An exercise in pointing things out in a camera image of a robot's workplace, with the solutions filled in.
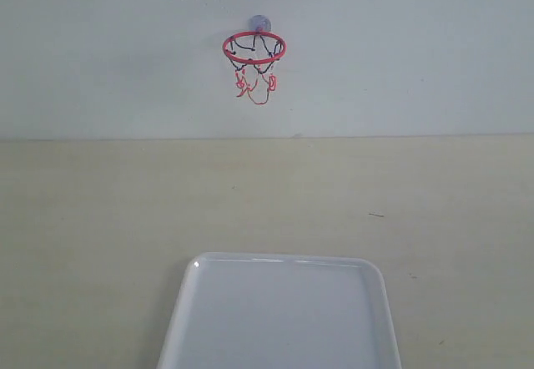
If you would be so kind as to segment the white plastic tray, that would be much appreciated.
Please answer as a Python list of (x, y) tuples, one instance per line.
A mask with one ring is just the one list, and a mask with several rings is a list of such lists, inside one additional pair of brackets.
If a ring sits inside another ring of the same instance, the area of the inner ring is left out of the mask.
[(398, 368), (385, 282), (367, 260), (211, 252), (193, 258), (161, 368)]

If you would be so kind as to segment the clear suction cup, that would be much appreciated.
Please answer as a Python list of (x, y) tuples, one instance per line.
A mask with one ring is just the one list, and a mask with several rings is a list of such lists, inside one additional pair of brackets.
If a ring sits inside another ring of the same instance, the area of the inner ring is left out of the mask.
[(271, 21), (264, 15), (254, 15), (249, 19), (248, 27), (254, 33), (269, 33), (271, 31)]

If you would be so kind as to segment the red mini basketball hoop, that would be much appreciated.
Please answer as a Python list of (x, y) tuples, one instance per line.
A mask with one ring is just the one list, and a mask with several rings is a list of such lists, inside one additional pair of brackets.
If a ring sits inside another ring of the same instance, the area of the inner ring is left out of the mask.
[(243, 31), (227, 37), (222, 51), (234, 70), (237, 98), (246, 97), (257, 106), (266, 105), (277, 89), (274, 70), (287, 52), (286, 41), (264, 30)]

